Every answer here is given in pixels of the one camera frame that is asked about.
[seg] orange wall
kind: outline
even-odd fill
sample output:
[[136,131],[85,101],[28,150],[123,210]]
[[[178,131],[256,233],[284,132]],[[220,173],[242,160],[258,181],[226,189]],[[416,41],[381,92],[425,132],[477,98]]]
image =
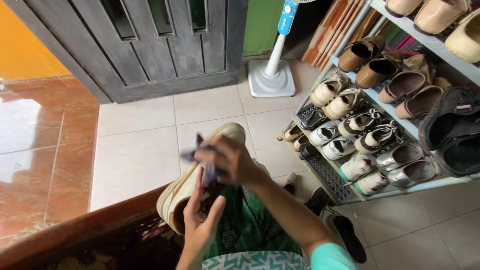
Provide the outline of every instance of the orange wall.
[[71,74],[0,0],[0,77],[24,80]]

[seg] glass window pane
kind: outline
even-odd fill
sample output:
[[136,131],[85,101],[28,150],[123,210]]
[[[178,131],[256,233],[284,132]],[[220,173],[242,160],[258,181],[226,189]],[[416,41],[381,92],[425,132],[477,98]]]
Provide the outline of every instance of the glass window pane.
[[172,25],[168,17],[165,0],[148,0],[148,3],[152,9],[153,20],[155,21],[158,34],[172,33]]
[[205,30],[205,0],[190,0],[190,12],[192,13],[193,29]]
[[107,10],[110,19],[117,28],[120,37],[129,38],[135,37],[132,25],[128,20],[127,14],[123,9],[120,0],[102,0],[103,6]]

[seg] silver shoe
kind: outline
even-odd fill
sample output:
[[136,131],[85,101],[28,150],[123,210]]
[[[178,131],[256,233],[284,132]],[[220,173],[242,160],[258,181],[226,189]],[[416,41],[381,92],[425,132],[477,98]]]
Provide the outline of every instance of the silver shoe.
[[406,187],[412,183],[429,181],[440,173],[435,161],[426,157],[389,172],[387,178],[393,186]]
[[425,151],[416,142],[397,145],[377,157],[378,167],[391,171],[425,157]]

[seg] person's left hand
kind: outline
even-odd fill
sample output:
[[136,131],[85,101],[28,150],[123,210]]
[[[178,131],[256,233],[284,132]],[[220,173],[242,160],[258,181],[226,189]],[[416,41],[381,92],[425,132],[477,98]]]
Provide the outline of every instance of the person's left hand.
[[180,257],[177,269],[201,269],[202,258],[213,242],[216,229],[223,210],[225,209],[226,199],[218,196],[213,203],[206,220],[198,215],[200,210],[200,200],[204,193],[202,187],[202,176],[204,169],[200,168],[198,172],[195,190],[183,210],[183,219],[185,221],[185,246]]

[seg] hand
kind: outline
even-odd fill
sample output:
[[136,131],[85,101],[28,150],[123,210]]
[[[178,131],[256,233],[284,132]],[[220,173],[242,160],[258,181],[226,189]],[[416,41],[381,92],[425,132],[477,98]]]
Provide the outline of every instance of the hand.
[[218,222],[225,209],[225,197],[218,196],[210,208],[206,220],[198,215],[200,200],[204,193],[202,188],[203,173],[204,169],[200,168],[197,182],[195,182],[195,190],[183,210],[185,246],[177,269],[202,268],[202,258],[213,242]]
[[267,177],[266,173],[258,168],[250,158],[244,144],[232,140],[224,135],[215,136],[204,141],[215,147],[213,150],[200,150],[195,153],[195,160],[214,164],[217,168],[228,173],[228,176],[219,177],[218,182],[227,185],[247,185],[259,177]]

